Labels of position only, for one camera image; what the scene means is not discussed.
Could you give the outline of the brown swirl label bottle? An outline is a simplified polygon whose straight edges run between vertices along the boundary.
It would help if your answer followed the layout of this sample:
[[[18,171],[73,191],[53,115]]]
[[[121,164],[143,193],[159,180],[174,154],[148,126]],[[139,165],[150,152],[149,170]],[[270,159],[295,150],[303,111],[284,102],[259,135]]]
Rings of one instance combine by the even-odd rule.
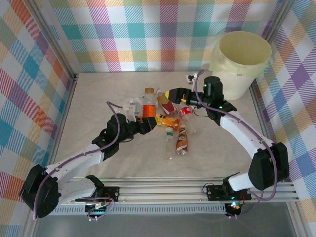
[[[181,125],[179,128],[179,134],[176,139],[176,153],[178,155],[185,155],[187,151],[188,151],[187,128],[185,125]]]

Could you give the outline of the clear bottle green band cap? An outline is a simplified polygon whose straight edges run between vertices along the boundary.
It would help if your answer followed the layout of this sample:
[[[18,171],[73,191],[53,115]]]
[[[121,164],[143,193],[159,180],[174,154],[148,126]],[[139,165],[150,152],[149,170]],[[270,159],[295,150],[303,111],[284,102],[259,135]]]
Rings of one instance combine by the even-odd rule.
[[[165,129],[165,143],[164,143],[164,156],[166,159],[172,160],[174,156],[174,136],[173,128],[167,127]]]

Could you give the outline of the orange label plastic bottle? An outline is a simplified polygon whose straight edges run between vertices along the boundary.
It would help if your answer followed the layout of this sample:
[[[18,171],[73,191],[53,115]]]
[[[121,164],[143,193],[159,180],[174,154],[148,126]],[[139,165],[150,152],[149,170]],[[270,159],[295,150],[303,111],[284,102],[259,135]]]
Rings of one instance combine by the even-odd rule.
[[[156,98],[154,95],[154,89],[151,87],[145,88],[145,94],[143,96],[143,117],[155,117],[156,116]]]

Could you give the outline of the red yellow label tea bottle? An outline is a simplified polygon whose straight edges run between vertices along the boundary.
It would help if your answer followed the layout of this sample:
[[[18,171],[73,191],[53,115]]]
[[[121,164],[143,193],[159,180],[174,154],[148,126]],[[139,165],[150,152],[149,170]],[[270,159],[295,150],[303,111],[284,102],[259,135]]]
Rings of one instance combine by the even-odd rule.
[[[162,93],[161,90],[157,90],[157,101],[161,105],[163,111],[168,116],[176,116],[177,109],[174,104],[167,98],[165,93]]]

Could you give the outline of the aluminium table side rail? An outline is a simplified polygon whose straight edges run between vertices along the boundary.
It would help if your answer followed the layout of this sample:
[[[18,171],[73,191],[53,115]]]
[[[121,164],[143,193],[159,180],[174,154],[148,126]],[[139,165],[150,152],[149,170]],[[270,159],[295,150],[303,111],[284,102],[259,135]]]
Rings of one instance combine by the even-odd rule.
[[[271,135],[268,129],[268,124],[266,122],[265,115],[264,115],[263,106],[260,100],[261,93],[260,93],[259,86],[256,80],[254,80],[254,82],[251,84],[249,91],[250,91],[250,95],[254,104],[256,115],[260,124],[261,132],[265,137],[271,139]]]
[[[74,96],[74,92],[75,92],[75,88],[76,88],[76,85],[77,85],[77,82],[78,82],[78,78],[79,78],[79,73],[75,74],[74,79],[72,79],[71,87],[70,87],[70,91],[69,91],[69,96],[68,96],[68,99],[67,99],[67,103],[65,104],[64,111],[62,113],[61,123],[60,123],[60,126],[59,126],[58,130],[57,130],[56,138],[55,138],[55,141],[54,141],[54,144],[53,144],[54,146],[52,148],[50,157],[49,157],[49,159],[48,159],[48,161],[46,163],[47,165],[54,164],[54,162],[55,162],[55,159],[56,159],[56,156],[57,156],[57,152],[58,152],[58,148],[59,148],[59,145],[60,145],[60,142],[61,142],[63,130],[64,130],[64,127],[65,127],[65,123],[66,123],[67,116],[68,116],[68,113],[69,113],[70,105],[71,105],[71,102],[72,102],[72,99],[73,99],[73,96]]]

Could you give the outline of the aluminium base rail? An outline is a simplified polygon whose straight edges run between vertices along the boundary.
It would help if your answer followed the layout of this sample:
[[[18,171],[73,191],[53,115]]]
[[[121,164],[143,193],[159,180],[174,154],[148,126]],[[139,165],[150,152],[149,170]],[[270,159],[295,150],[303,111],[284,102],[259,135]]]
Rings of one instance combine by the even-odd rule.
[[[205,183],[221,184],[219,178],[209,177],[135,177],[135,178],[99,178],[107,187],[118,186],[119,198],[116,205],[122,204],[197,204],[229,203],[229,201],[208,201],[202,191]],[[64,185],[59,205],[76,204],[79,196],[88,197],[92,191],[83,178],[73,178]],[[298,202],[298,195],[291,182],[278,183],[274,198],[270,202]]]

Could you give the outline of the white plastic bin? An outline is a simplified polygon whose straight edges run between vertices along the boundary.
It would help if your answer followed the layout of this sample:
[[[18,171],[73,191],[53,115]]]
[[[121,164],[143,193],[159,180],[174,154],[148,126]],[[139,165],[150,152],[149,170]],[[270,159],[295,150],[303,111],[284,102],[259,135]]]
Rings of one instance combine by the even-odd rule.
[[[237,100],[241,98],[254,82],[255,78],[257,78],[229,72],[212,72],[212,75],[220,78],[223,85],[224,98],[227,100]]]

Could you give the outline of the clear plastic bottle, white label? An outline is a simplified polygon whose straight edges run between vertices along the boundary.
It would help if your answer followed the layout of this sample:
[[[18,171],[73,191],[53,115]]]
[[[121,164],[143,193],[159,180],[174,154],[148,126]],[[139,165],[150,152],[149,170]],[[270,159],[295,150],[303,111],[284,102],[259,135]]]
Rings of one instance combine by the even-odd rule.
[[[127,98],[124,100],[123,105],[134,105],[135,106],[135,115],[142,116],[143,115],[143,102],[142,98]]]

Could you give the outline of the clear bottle red label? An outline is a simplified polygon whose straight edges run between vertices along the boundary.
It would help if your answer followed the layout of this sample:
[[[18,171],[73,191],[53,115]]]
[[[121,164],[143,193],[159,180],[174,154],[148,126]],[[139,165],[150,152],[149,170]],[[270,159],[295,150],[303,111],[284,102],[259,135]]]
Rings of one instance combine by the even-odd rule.
[[[187,105],[181,105],[179,109],[179,114],[182,122],[187,127],[188,132],[191,135],[196,134],[198,132],[196,121],[190,107]]]

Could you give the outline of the aluminium frame post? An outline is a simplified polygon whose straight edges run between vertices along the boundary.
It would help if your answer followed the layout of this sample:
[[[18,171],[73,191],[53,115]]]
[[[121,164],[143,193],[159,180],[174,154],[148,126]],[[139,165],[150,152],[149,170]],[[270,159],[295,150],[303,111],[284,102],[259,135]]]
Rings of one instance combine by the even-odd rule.
[[[294,5],[294,2],[295,0],[273,0],[272,12],[261,34],[269,44],[273,42],[282,23]]]
[[[61,65],[65,69],[67,75],[72,79],[76,80],[76,73],[73,71],[70,63],[68,62],[64,52],[62,51],[60,45],[57,42],[57,39],[55,35],[53,34],[49,24],[47,23],[44,15],[40,11],[40,8],[38,7],[35,0],[23,0],[26,7],[34,17],[35,21],[39,25],[39,28],[41,29],[43,35],[48,41],[48,44],[51,46],[52,50],[56,54],[57,58],[59,59]]]

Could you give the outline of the orange snack packet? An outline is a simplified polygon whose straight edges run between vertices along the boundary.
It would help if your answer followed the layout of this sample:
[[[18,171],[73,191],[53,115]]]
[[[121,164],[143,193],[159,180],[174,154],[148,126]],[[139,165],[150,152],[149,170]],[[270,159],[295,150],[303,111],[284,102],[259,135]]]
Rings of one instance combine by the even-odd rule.
[[[180,128],[181,121],[177,118],[172,118],[163,114],[159,114],[157,117],[157,125],[170,127],[174,131],[177,131]]]

